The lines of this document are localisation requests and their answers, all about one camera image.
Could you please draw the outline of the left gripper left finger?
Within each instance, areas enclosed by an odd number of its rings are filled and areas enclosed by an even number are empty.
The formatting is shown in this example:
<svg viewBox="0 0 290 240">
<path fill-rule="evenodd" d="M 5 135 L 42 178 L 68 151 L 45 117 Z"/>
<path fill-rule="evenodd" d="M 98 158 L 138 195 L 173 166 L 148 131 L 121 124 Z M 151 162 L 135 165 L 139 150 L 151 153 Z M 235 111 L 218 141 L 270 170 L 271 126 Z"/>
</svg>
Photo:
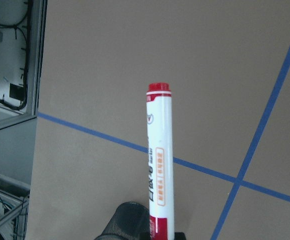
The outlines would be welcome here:
<svg viewBox="0 0 290 240">
<path fill-rule="evenodd" d="M 141 232 L 138 236 L 139 240 L 150 240 L 150 233 L 149 232 Z"/>
</svg>

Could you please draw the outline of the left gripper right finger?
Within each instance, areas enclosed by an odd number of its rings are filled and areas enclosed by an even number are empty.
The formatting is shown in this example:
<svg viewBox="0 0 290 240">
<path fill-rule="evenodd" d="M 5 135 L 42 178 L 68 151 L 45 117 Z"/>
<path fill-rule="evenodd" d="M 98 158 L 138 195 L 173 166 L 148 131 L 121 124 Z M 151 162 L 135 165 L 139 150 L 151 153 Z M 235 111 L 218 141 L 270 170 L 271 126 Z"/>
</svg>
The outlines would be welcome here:
<svg viewBox="0 0 290 240">
<path fill-rule="evenodd" d="M 184 232 L 175 232 L 174 240 L 187 240 L 187 238 Z"/>
</svg>

